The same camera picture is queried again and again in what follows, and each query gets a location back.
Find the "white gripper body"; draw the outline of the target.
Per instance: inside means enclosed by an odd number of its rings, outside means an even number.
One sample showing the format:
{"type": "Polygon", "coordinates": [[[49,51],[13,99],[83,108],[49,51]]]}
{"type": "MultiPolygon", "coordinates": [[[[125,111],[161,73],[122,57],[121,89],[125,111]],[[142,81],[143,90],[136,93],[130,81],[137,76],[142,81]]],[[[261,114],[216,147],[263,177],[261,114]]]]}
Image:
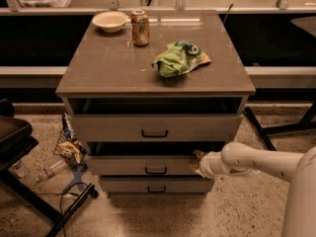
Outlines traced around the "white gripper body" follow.
{"type": "Polygon", "coordinates": [[[203,154],[198,166],[204,177],[214,178],[221,171],[221,154],[219,152],[203,154]]]}

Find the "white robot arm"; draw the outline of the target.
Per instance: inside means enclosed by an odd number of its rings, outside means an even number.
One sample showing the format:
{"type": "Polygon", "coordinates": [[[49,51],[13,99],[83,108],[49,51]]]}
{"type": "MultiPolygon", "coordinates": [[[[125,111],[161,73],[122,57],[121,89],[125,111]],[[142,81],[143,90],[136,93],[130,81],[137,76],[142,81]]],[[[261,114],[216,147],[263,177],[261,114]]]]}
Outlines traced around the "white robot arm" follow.
{"type": "Polygon", "coordinates": [[[220,151],[195,150],[192,170],[204,178],[246,176],[255,170],[289,183],[281,237],[316,237],[316,147],[270,151],[229,142],[220,151]]]}

